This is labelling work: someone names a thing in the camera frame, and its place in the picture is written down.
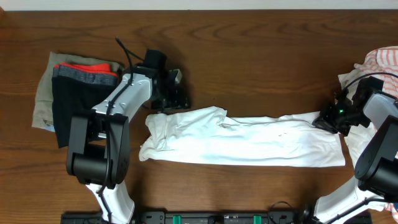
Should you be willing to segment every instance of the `black folded garment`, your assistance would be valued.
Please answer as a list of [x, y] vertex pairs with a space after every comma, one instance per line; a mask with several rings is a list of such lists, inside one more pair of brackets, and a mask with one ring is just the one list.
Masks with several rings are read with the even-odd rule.
[[58, 147], [68, 146], [72, 116], [90, 110], [101, 103], [116, 88], [118, 76], [107, 71], [88, 69], [88, 66], [56, 65], [53, 70], [52, 103]]

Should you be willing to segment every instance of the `beige cloth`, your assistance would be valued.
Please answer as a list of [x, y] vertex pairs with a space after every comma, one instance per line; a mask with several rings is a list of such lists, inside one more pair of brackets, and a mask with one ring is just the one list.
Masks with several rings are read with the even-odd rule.
[[52, 74], [53, 67], [61, 62], [79, 64], [79, 65], [96, 65], [100, 63], [108, 63], [111, 66], [112, 72], [118, 72], [123, 67], [116, 62], [108, 62], [105, 60], [98, 60], [95, 58], [84, 58], [76, 55], [56, 54], [50, 52], [49, 63], [36, 91], [35, 109], [33, 110], [32, 127], [42, 128], [49, 131], [54, 131], [52, 118]]

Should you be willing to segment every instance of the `wood grain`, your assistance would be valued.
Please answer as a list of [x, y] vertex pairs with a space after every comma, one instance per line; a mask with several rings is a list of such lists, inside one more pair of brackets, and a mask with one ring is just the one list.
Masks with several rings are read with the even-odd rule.
[[[216, 105], [229, 116], [281, 116], [319, 110], [373, 49], [397, 44], [398, 11], [101, 11], [6, 12], [0, 21], [0, 223], [59, 223], [64, 211], [98, 210], [94, 196], [67, 175], [67, 149], [31, 128], [37, 84], [49, 52], [127, 64], [120, 36], [181, 68], [192, 109]], [[138, 161], [151, 111], [131, 122], [126, 177], [138, 209], [266, 210], [326, 195], [353, 175], [330, 168], [204, 166]], [[374, 223], [392, 223], [387, 212]]]

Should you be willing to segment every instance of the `green strip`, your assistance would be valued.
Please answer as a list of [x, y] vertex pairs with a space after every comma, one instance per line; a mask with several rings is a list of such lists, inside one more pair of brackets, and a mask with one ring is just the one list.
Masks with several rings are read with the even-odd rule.
[[173, 224], [181, 224], [181, 216], [180, 215], [173, 216]]
[[254, 224], [261, 224], [261, 216], [259, 215], [254, 216]]

